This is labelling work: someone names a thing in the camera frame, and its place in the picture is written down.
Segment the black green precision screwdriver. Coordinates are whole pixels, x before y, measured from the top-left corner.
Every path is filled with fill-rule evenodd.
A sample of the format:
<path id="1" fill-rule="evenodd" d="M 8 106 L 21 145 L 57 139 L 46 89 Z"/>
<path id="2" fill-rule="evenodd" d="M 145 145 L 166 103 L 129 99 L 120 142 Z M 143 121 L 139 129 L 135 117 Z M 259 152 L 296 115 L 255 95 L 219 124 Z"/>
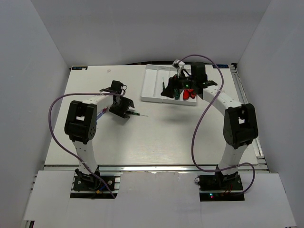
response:
<path id="1" fill-rule="evenodd" d="M 165 90 L 165 83 L 164 83 L 164 78 L 162 78 L 162 90 Z"/>

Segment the long green screwdriver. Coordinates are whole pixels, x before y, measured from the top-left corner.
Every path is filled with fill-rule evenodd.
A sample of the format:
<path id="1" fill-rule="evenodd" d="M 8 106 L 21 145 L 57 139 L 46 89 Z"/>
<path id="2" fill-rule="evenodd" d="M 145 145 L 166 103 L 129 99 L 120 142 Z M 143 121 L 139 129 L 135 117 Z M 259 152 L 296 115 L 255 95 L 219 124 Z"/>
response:
<path id="1" fill-rule="evenodd" d="M 174 99 L 179 100 L 180 99 L 180 91 L 179 90 L 174 90 Z"/>

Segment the red curved utility knife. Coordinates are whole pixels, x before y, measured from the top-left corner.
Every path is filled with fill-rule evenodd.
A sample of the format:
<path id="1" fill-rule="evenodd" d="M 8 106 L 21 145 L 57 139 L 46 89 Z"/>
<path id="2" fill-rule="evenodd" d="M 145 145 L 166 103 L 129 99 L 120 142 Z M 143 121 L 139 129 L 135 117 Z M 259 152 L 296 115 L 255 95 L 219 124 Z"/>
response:
<path id="1" fill-rule="evenodd" d="M 182 96 L 183 100 L 186 101 L 189 98 L 194 99 L 195 95 L 193 95 L 193 90 L 192 89 L 185 89 L 183 91 L 183 96 Z"/>

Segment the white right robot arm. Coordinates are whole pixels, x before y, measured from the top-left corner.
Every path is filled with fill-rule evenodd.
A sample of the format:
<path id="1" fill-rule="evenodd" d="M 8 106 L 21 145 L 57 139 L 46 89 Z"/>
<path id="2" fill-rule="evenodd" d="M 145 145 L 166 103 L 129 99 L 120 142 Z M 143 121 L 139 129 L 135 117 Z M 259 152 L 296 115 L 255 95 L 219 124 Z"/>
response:
<path id="1" fill-rule="evenodd" d="M 202 100 L 208 102 L 193 133 L 191 140 L 191 154 L 194 154 L 194 143 L 198 128 L 207 114 L 214 107 L 223 115 L 223 137 L 226 146 L 219 164 L 213 173 L 215 185 L 219 189 L 226 189 L 231 185 L 233 177 L 238 173 L 238 167 L 244 151 L 258 137 L 258 127 L 255 108 L 252 104 L 243 104 L 234 100 L 223 91 L 223 84 L 209 80 L 206 65 L 195 62 L 190 66 L 190 74 L 185 73 L 183 65 L 176 62 L 177 74 L 169 79 L 167 90 L 175 95 L 177 90 L 193 90 Z"/>

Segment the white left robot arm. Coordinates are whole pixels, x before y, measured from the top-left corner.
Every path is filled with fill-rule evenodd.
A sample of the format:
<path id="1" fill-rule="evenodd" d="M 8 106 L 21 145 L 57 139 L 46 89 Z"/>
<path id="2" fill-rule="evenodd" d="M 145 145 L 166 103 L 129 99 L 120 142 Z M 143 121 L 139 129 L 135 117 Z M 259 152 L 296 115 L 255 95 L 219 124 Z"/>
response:
<path id="1" fill-rule="evenodd" d="M 91 190 L 100 185 L 98 165 L 95 160 L 93 138 L 97 130 L 97 120 L 105 111 L 122 118 L 129 119 L 135 112 L 133 100 L 124 97 L 126 85 L 113 80 L 111 86 L 101 89 L 98 94 L 84 100 L 70 103 L 64 126 L 65 134 L 72 141 L 79 160 L 79 170 L 84 175 L 84 184 Z"/>

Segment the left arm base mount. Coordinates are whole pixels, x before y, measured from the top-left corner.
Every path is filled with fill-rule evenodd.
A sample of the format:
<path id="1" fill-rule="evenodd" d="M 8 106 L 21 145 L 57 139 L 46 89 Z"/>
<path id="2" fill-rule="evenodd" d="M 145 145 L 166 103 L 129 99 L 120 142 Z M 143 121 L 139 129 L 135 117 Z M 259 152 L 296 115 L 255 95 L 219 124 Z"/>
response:
<path id="1" fill-rule="evenodd" d="M 75 169 L 70 198 L 71 199 L 114 199 L 110 193 L 116 197 L 119 189 L 119 176 L 100 175 L 99 171 L 95 175 L 101 177 L 106 185 L 92 174 L 83 174 L 79 169 Z"/>

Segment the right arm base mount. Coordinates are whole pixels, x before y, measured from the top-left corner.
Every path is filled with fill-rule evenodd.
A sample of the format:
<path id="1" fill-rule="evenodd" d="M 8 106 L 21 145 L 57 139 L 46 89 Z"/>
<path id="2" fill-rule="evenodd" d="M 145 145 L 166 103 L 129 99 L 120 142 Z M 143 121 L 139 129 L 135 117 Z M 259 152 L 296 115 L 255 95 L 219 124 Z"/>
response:
<path id="1" fill-rule="evenodd" d="M 220 172 L 213 175 L 199 175 L 194 179 L 199 186 L 200 202 L 244 201 L 240 175 L 224 180 Z"/>

